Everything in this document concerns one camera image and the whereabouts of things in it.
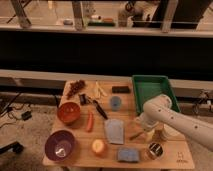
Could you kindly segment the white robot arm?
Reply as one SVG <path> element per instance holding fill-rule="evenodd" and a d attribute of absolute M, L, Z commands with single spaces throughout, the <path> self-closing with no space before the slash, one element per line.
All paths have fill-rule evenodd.
<path fill-rule="evenodd" d="M 159 122 L 164 123 L 213 152 L 213 124 L 178 113 L 171 107 L 170 97 L 160 94 L 143 104 L 143 112 L 134 121 L 145 132 L 153 130 Z"/>

